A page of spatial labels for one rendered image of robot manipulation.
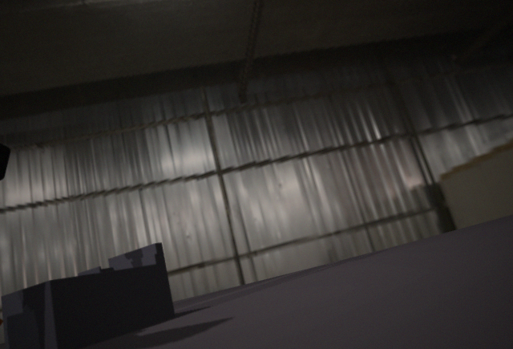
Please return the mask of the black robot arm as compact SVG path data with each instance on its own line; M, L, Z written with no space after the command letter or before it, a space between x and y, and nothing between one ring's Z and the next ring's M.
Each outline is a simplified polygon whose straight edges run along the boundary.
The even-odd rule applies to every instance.
M10 158L10 148L0 143L0 181L4 178Z

